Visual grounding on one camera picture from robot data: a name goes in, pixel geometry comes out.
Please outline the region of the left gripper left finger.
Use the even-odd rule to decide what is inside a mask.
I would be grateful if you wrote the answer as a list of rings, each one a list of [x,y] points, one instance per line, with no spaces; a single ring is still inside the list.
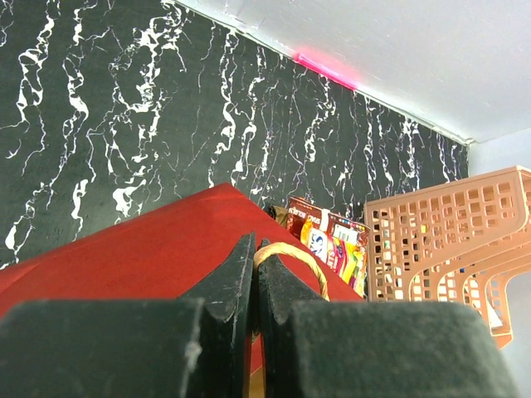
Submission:
[[[244,397],[254,235],[178,298],[39,300],[1,321],[4,397]]]

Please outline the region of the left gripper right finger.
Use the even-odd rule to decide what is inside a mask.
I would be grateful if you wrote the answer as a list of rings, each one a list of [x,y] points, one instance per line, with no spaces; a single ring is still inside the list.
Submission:
[[[328,301],[281,261],[306,252],[263,240],[258,317],[268,397],[515,397],[482,318],[458,303]]]

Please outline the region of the red paper bag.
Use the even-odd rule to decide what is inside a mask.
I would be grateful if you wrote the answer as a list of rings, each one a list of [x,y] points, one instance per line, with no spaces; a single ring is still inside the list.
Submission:
[[[15,306],[39,300],[175,299],[210,274],[239,239],[256,238],[251,279],[252,336],[259,333],[257,251],[263,240],[308,253],[321,284],[304,262],[282,263],[328,301],[358,295],[303,243],[229,184],[222,184],[107,228],[1,273],[1,321]],[[262,341],[260,359],[263,370]]]

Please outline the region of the colourful fruit candy bag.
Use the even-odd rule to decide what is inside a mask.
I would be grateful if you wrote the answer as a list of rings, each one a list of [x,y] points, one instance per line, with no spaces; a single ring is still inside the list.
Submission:
[[[369,229],[357,222],[329,219],[331,231],[322,231],[309,217],[300,241],[360,297],[365,297]]]

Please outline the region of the pink plastic desk organizer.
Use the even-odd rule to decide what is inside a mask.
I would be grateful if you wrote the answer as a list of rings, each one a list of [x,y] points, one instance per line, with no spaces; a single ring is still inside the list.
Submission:
[[[530,271],[530,171],[521,166],[369,201],[372,302],[453,302],[498,347],[513,339],[506,289]]]

